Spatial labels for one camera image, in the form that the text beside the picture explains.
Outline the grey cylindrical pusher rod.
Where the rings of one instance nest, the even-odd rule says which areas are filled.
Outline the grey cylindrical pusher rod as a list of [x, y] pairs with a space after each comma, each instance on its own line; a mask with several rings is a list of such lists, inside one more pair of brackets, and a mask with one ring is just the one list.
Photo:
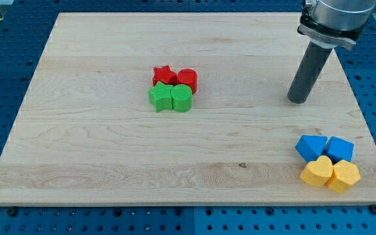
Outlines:
[[300, 66], [290, 85], [287, 98], [296, 104], [306, 102], [332, 49], [309, 42]]

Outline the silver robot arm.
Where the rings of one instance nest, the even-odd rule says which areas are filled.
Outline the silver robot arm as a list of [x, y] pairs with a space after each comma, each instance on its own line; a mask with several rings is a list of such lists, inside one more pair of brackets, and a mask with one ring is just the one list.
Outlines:
[[296, 104], [305, 102], [331, 51], [353, 50], [376, 0], [304, 0], [297, 32], [309, 44], [287, 93]]

